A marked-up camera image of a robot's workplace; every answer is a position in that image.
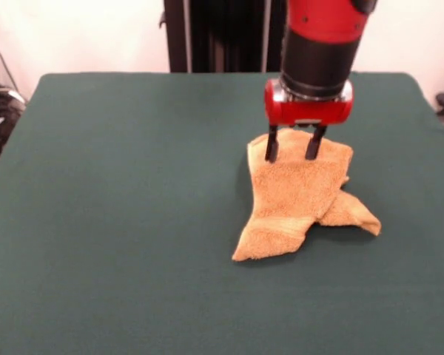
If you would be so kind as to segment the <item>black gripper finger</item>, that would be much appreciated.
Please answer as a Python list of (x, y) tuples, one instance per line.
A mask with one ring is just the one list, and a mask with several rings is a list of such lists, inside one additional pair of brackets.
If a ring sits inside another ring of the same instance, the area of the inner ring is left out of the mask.
[(270, 125), (268, 131), (265, 161), (274, 163), (278, 156), (278, 125)]
[(317, 158), (318, 150), (324, 135), (325, 126), (317, 125), (306, 148), (305, 159), (315, 160)]

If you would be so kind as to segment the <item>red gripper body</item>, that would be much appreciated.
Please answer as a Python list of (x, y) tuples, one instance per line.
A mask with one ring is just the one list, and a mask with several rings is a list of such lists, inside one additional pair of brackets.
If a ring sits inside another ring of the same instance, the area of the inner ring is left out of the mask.
[(338, 96), (327, 101), (295, 98), (282, 88), (279, 79), (269, 79), (264, 88), (265, 112), (271, 126), (343, 124), (353, 102), (354, 89), (350, 81)]

